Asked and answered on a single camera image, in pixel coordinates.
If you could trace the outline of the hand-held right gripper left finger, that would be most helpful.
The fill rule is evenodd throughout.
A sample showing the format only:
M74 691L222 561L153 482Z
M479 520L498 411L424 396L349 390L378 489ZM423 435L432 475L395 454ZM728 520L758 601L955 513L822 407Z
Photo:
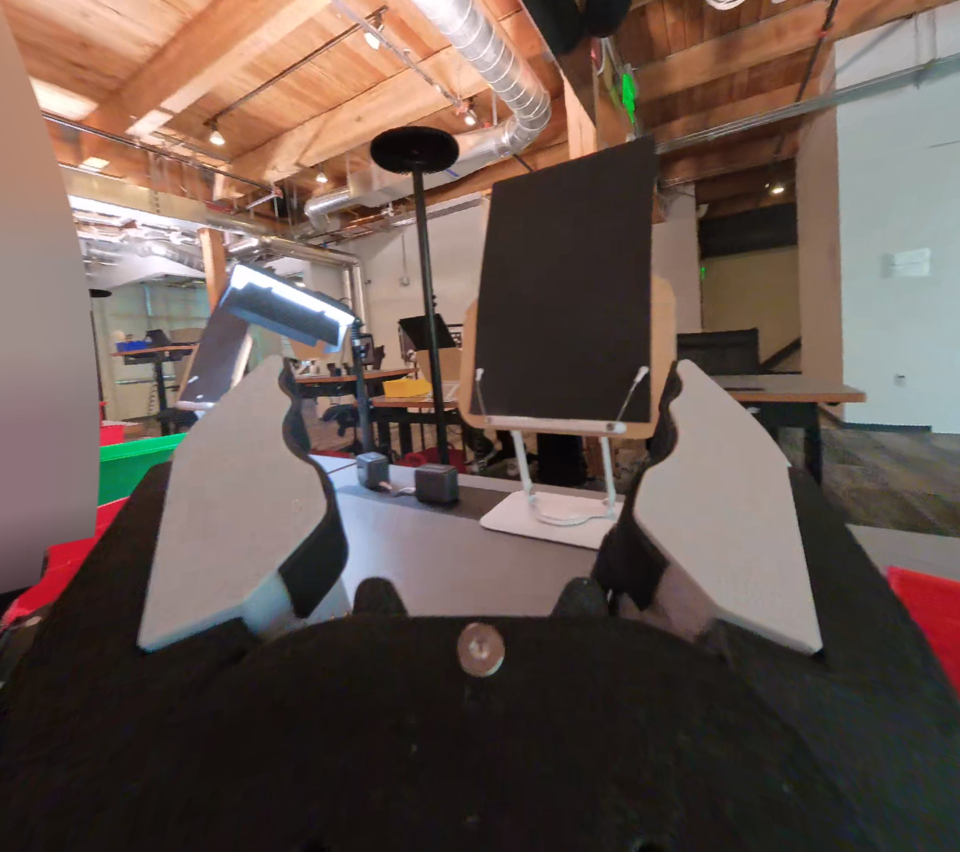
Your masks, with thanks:
M138 646L157 652L231 620L273 640L345 617L349 554L290 365L272 356L174 453Z

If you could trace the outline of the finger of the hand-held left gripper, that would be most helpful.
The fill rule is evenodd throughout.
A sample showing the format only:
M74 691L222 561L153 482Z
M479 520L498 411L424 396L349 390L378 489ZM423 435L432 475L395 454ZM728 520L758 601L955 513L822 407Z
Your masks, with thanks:
M99 391L90 296L42 110L1 18L1 591L93 534Z

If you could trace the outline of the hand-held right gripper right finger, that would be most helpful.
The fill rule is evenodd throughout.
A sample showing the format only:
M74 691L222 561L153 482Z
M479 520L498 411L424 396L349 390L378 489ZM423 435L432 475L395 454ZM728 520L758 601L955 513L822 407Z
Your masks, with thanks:
M811 656L823 640L786 457L694 362L671 368L653 447L592 577L614 615L696 644L734 626Z

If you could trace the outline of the green plastic bin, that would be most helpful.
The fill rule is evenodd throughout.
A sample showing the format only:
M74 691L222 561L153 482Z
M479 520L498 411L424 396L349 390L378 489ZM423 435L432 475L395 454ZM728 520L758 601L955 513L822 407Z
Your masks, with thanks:
M96 538L108 530L144 476L154 466L168 462L186 437L184 432L101 447Z

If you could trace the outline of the wooden desk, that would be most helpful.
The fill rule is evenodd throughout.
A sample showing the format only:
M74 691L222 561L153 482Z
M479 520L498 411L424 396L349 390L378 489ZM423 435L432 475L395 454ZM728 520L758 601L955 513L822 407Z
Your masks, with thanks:
M862 390L805 374L726 375L713 379L740 405L758 409L755 417L774 441L779 441L782 429L802 430L803 468L818 485L823 481L821 407L867 400Z

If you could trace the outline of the small black display board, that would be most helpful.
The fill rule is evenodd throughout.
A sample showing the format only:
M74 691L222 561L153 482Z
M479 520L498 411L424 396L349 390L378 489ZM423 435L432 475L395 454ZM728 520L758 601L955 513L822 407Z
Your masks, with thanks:
M214 309L185 370L176 409L204 413L240 382L253 348L249 328L226 305Z

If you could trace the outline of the black light stand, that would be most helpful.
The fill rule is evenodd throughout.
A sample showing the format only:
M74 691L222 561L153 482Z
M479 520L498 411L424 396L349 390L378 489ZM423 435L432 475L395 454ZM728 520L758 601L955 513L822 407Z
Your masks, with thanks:
M371 420L371 400L367 389L364 365L363 321L355 317L349 329L350 352L355 379L355 398L361 431L362 454L375 450L374 427Z

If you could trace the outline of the led light panel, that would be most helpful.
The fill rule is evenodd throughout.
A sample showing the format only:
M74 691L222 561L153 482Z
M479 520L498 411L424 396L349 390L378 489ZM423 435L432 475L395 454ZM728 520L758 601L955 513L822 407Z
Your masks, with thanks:
M297 286L270 269L238 263L218 305L250 325L271 330L304 346L340 351L360 322L336 298Z

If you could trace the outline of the silver ventilation duct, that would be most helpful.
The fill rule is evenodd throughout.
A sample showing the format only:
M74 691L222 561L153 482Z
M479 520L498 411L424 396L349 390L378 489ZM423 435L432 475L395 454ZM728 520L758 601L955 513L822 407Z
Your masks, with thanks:
M424 175L423 186L429 191L520 156L546 130L552 108L550 94L526 55L481 0L409 1L510 111L495 126L456 135L458 160L446 170Z

